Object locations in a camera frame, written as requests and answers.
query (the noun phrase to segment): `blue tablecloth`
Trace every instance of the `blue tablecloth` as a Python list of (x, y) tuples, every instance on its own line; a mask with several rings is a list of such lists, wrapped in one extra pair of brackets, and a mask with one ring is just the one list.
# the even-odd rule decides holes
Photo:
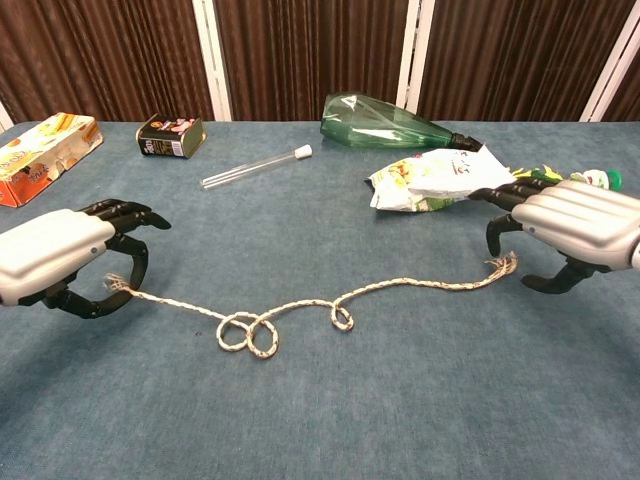
[[(505, 165), (618, 168), (623, 191), (640, 196), (638, 123), (441, 124)], [(342, 147), (315, 122), (209, 123), (184, 160), (142, 156), (137, 124), (100, 127), (105, 143), (28, 205), (2, 208), (0, 231), (105, 198), (147, 204), (173, 228), (131, 234), (150, 250), (141, 289), (225, 314), (491, 271), (484, 235), (497, 207), (369, 207), (364, 179), (412, 150)], [(199, 187), (305, 143), (314, 155), (301, 163)], [(214, 319), (140, 299), (98, 320), (2, 308), (0, 478), (640, 478), (640, 277), (596, 274), (545, 296), (519, 277), (551, 276), (564, 259), (522, 233), (503, 246), (519, 255), (512, 276), (471, 292), (360, 297), (350, 333), (328, 309), (280, 315), (267, 361), (221, 350)], [(103, 275), (129, 261), (107, 253), (72, 287), (103, 297)]]

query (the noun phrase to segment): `silver robotic hand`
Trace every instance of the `silver robotic hand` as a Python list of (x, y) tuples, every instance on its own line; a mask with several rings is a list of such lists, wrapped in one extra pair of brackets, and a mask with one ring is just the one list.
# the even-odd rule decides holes
[(56, 210), (0, 235), (0, 303), (30, 306), (42, 301), (82, 318), (108, 315), (131, 295), (116, 292), (90, 301), (69, 290), (78, 270), (106, 250), (130, 255), (130, 283), (138, 288), (148, 264), (144, 242), (125, 235), (140, 225), (166, 230), (169, 222), (145, 205), (104, 200), (79, 211)]
[(524, 231), (557, 249), (567, 264), (553, 278), (527, 275), (527, 287), (542, 293), (570, 291), (595, 272), (640, 270), (640, 200), (573, 180), (552, 183), (522, 178), (469, 198), (511, 213), (487, 226), (489, 251), (500, 253), (500, 234)]

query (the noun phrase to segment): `curtain fold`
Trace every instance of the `curtain fold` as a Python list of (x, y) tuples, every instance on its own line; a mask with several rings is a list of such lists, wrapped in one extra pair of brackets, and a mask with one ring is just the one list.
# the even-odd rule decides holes
[(408, 0), (215, 0), (234, 120), (319, 120), (328, 93), (395, 102)]
[(640, 51), (602, 117), (609, 122), (640, 122)]
[(18, 123), (214, 118), (190, 0), (2, 0), (0, 100)]
[(577, 121), (635, 0), (438, 0), (417, 112)]

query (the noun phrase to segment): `white rope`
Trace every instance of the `white rope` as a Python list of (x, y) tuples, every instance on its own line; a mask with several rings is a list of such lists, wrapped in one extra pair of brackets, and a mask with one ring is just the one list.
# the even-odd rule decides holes
[[(218, 345), (220, 345), (220, 348), (228, 352), (238, 352), (244, 348), (247, 348), (256, 357), (266, 359), (273, 356), (278, 350), (278, 331), (276, 330), (273, 323), (271, 323), (269, 320), (275, 315), (286, 312), (288, 310), (302, 307), (326, 307), (331, 310), (331, 323), (338, 330), (342, 332), (348, 332), (353, 328), (355, 322), (351, 313), (349, 313), (349, 311), (342, 306), (342, 304), (347, 300), (351, 300), (355, 297), (364, 295), (365, 293), (369, 293), (374, 290), (380, 290), (383, 288), (389, 288), (398, 285), (412, 285), (415, 287), (439, 288), (442, 290), (452, 291), (475, 290), (485, 287), (495, 282), (496, 280), (499, 280), (500, 278), (513, 273), (518, 265), (518, 260), (516, 258), (516, 255), (511, 252), (505, 257), (488, 260), (485, 263), (493, 265), (495, 267), (495, 270), (491, 275), (484, 278), (483, 280), (480, 280), (479, 282), (446, 283), (431, 280), (416, 280), (414, 278), (406, 277), (394, 278), (391, 280), (384, 280), (382, 282), (371, 283), (364, 287), (357, 288), (355, 290), (352, 290), (351, 292), (347, 292), (339, 296), (332, 302), (317, 298), (298, 300), (296, 302), (285, 303), (284, 305), (281, 305), (279, 307), (272, 308), (271, 310), (267, 310), (260, 315), (250, 312), (236, 312), (232, 313), (231, 315), (224, 315), (222, 313), (199, 307), (197, 305), (192, 305), (190, 303), (180, 302), (170, 298), (156, 297), (155, 295), (141, 292), (139, 290), (133, 290), (123, 277), (112, 273), (106, 276), (105, 285), (110, 290), (125, 291), (136, 298), (149, 300), (151, 302), (162, 303), (165, 305), (171, 305), (177, 308), (184, 308), (186, 310), (191, 310), (193, 312), (215, 318), (220, 321), (220, 323), (218, 324), (218, 329), (216, 330), (216, 338), (218, 339)], [(250, 322), (245, 323), (241, 321), (241, 319), (249, 320)], [(224, 341), (224, 334), (229, 325), (233, 325), (234, 327), (244, 330), (244, 339), (241, 342), (229, 345)], [(271, 333), (271, 347), (269, 347), (267, 350), (261, 350), (253, 343), (256, 329), (258, 327), (264, 327)]]

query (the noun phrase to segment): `test tube cap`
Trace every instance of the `test tube cap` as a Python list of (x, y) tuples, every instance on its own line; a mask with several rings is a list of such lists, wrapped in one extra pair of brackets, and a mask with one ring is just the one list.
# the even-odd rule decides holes
[(312, 153), (311, 145), (307, 144), (300, 148), (296, 148), (293, 153), (298, 160), (302, 160), (303, 158), (310, 157)]

